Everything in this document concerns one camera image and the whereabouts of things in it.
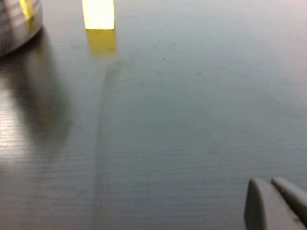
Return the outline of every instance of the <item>gray plastic object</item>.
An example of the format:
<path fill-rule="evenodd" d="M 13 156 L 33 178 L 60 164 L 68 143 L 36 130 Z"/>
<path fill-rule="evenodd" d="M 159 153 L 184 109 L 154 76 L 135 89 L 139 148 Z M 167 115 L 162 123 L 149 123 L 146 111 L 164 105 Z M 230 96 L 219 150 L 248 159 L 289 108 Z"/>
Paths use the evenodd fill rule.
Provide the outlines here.
<path fill-rule="evenodd" d="M 245 225 L 247 230 L 306 230 L 307 228 L 296 214 L 296 209 L 304 215 L 300 196 L 306 193 L 285 179 L 272 179 L 272 184 L 262 179 L 251 179 L 245 206 Z"/>

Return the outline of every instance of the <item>shiny metal object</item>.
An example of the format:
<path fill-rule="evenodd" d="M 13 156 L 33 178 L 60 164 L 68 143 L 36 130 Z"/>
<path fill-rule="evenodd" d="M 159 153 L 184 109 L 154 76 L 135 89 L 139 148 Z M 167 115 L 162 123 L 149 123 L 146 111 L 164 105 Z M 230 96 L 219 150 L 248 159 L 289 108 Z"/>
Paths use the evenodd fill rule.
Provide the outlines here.
<path fill-rule="evenodd" d="M 42 21 L 41 0 L 0 0 L 0 56 L 27 42 Z"/>

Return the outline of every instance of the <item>wood grain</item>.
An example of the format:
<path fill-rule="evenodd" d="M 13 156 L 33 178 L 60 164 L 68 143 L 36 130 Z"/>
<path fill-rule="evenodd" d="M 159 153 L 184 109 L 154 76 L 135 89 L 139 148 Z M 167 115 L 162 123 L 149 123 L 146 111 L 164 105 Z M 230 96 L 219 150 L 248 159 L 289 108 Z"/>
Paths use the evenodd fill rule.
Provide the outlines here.
<path fill-rule="evenodd" d="M 306 7 L 115 1 L 104 53 L 44 1 L 0 60 L 0 228 L 237 230 L 251 177 L 307 189 Z"/>

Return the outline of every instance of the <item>metal cylinder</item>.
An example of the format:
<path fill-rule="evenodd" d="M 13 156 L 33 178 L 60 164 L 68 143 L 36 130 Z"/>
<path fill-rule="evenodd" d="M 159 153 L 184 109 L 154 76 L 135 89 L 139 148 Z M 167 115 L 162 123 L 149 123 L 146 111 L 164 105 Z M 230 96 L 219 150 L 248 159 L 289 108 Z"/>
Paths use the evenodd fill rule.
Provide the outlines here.
<path fill-rule="evenodd" d="M 41 0 L 0 0 L 0 56 L 27 42 L 42 21 Z"/>

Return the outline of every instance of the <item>dark wooden table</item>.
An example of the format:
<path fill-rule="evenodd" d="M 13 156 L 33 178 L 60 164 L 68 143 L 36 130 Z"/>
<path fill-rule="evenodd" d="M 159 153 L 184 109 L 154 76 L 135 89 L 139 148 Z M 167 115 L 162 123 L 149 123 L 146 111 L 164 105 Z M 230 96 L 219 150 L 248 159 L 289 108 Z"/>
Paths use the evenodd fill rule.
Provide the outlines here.
<path fill-rule="evenodd" d="M 306 1 L 43 4 L 0 60 L 0 229 L 242 230 L 249 178 L 307 189 Z"/>

